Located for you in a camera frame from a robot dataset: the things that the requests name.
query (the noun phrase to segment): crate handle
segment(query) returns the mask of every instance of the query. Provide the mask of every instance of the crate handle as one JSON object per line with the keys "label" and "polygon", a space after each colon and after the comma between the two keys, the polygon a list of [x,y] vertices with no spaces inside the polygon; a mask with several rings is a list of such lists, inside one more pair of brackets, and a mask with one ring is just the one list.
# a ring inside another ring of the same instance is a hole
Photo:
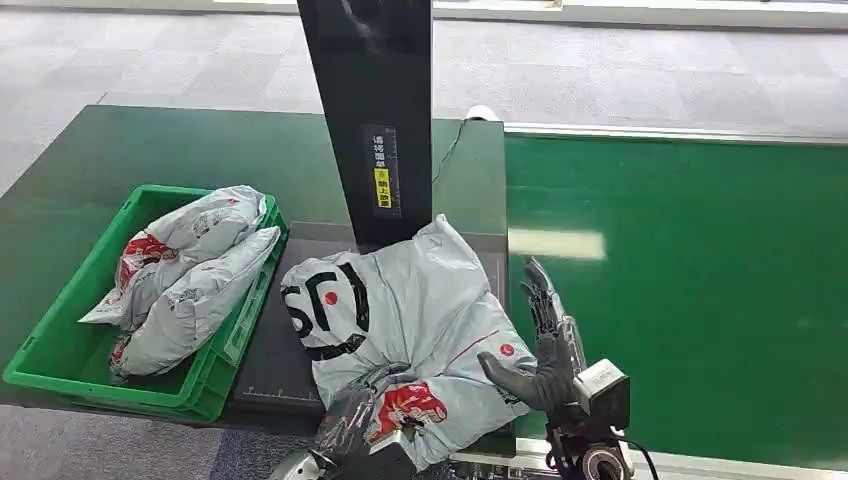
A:
{"label": "crate handle", "polygon": [[247,294],[246,305],[242,307],[241,313],[239,314],[239,318],[236,321],[235,327],[233,327],[233,331],[230,333],[230,337],[227,339],[227,344],[224,346],[224,352],[226,352],[227,356],[230,357],[230,362],[234,365],[238,365],[239,353],[244,346],[244,343],[247,342],[247,325],[251,319],[255,319],[257,316],[257,310],[259,310],[262,305],[265,303],[265,297],[256,296],[256,290],[260,285],[263,285],[267,282],[268,273],[266,272],[266,268],[263,268],[259,271],[259,276],[254,280],[253,285],[250,287],[250,291]]}
{"label": "crate handle", "polygon": [[21,351],[25,351],[27,348],[29,348],[29,346],[32,345],[32,342],[35,341],[35,338],[36,337],[34,335],[30,335],[29,337],[27,337],[26,341],[21,346]]}

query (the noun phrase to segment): red logo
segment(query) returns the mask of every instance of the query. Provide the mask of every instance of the red logo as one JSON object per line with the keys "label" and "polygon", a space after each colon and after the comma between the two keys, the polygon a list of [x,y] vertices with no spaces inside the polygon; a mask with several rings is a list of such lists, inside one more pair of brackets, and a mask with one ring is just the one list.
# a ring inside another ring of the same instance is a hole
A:
{"label": "red logo", "polygon": [[124,253],[121,255],[120,272],[118,273],[121,288],[126,287],[133,275],[145,265],[156,263],[163,258],[174,258],[176,253],[149,233],[141,232],[136,235],[127,243]]}
{"label": "red logo", "polygon": [[448,409],[430,393],[426,383],[405,385],[383,394],[383,406],[368,429],[368,441],[374,443],[397,430],[407,420],[440,423],[448,418]]}

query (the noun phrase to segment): plastic mailer bag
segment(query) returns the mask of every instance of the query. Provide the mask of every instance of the plastic mailer bag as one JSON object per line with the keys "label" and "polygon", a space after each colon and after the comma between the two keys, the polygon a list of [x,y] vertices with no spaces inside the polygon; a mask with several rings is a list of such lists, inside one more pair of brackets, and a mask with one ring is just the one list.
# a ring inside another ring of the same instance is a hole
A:
{"label": "plastic mailer bag", "polygon": [[79,321],[135,330],[166,288],[253,233],[265,209],[265,196],[242,185],[215,190],[155,220],[124,248],[115,288]]}
{"label": "plastic mailer bag", "polygon": [[491,352],[516,368],[536,360],[477,255],[443,215],[411,240],[368,255],[306,260],[281,289],[326,407],[381,365],[411,366],[415,380],[382,393],[365,439],[375,444],[414,428],[407,454],[419,470],[528,411],[489,382],[477,354]]}
{"label": "plastic mailer bag", "polygon": [[189,270],[156,300],[147,321],[115,348],[112,373],[165,373],[197,351],[247,292],[279,238],[279,227],[259,230]]}

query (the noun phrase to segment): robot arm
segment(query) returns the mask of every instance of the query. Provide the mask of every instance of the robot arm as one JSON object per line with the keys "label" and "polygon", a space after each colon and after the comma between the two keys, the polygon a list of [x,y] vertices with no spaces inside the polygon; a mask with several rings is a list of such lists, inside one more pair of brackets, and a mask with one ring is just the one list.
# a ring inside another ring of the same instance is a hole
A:
{"label": "robot arm", "polygon": [[536,324],[535,373],[507,369],[489,354],[478,359],[486,376],[547,418],[548,466],[568,480],[628,480],[630,452],[619,437],[630,420],[630,382],[607,359],[589,366],[577,321],[562,305],[550,276],[529,257],[524,267]]}

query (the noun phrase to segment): cable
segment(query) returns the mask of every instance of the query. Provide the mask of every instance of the cable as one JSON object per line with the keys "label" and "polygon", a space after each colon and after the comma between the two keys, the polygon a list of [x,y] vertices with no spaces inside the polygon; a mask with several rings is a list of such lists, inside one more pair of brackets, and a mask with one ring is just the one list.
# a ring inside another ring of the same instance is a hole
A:
{"label": "cable", "polygon": [[645,460],[648,462],[648,468],[651,469],[651,476],[654,478],[654,480],[660,480],[660,476],[657,473],[657,467],[654,466],[654,461],[651,460],[651,455],[648,454],[648,450],[646,450],[645,447],[643,447],[642,445],[639,445],[638,443],[634,442],[633,440],[629,440],[629,439],[624,438],[624,437],[619,437],[618,435],[613,435],[613,439],[618,440],[620,442],[627,443],[629,445],[633,445],[634,447],[638,448],[639,451],[642,452],[642,455],[645,456]]}
{"label": "cable", "polygon": [[435,185],[436,180],[439,179],[439,175],[442,174],[442,165],[447,161],[448,157],[453,153],[453,149],[456,148],[456,144],[459,143],[459,137],[462,136],[462,129],[465,127],[465,124],[468,123],[468,118],[462,120],[462,123],[459,124],[459,129],[456,131],[456,138],[453,139],[453,143],[451,143],[450,147],[448,147],[448,151],[445,152],[445,155],[439,160],[439,165],[436,167],[436,175],[433,176],[433,181],[430,182],[430,185]]}

